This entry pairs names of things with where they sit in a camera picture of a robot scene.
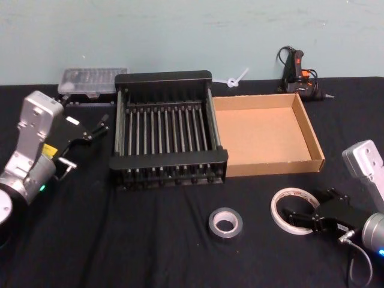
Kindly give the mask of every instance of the metal bracket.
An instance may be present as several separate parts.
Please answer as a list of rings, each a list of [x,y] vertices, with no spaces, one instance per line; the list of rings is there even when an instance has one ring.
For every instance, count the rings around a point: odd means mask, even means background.
[[[377,209],[384,212],[384,162],[374,142],[359,142],[343,151],[344,162],[354,178],[360,179],[373,198]]]
[[[4,169],[6,173],[20,179],[27,177],[41,155],[44,141],[56,117],[62,112],[63,107],[58,102],[39,91],[24,99],[17,125],[19,140]]]

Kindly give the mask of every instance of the black rack frame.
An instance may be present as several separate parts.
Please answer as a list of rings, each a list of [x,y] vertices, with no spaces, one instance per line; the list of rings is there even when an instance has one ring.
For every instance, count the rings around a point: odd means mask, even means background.
[[[223,183],[228,153],[220,143],[209,71],[120,74],[114,155],[118,185],[151,188]]]

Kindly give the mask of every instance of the black tablecloth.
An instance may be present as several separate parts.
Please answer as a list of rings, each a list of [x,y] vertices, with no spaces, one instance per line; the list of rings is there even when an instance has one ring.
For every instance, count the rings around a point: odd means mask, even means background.
[[[113,133],[91,149],[77,148],[78,169],[50,184],[30,207],[17,239],[0,250],[1,287],[344,287],[347,249],[327,235],[295,236],[269,213],[281,188],[337,187],[352,205],[375,211],[372,198],[349,175],[341,152],[372,139],[384,155],[384,78],[321,79],[335,99],[305,108],[326,157],[320,173],[227,179],[224,185],[117,192],[108,182]],[[269,94],[277,81],[215,85],[214,95]],[[55,85],[0,87],[0,167],[17,140],[22,100]],[[113,107],[67,108],[91,128]],[[211,239],[209,214],[238,211],[243,234],[229,245]],[[383,259],[370,254],[374,279],[384,286]],[[366,266],[357,264],[364,281]]]

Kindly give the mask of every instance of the light blue wall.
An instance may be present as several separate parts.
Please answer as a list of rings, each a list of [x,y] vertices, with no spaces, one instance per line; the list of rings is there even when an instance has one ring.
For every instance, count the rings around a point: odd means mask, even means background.
[[[383,0],[0,0],[0,85],[65,67],[276,79],[287,44],[320,77],[382,76],[383,43]]]

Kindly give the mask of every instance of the cardboard box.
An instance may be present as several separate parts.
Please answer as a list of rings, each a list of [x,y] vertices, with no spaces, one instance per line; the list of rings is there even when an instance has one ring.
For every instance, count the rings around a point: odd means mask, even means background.
[[[296,94],[214,97],[227,177],[318,172],[324,155]]]

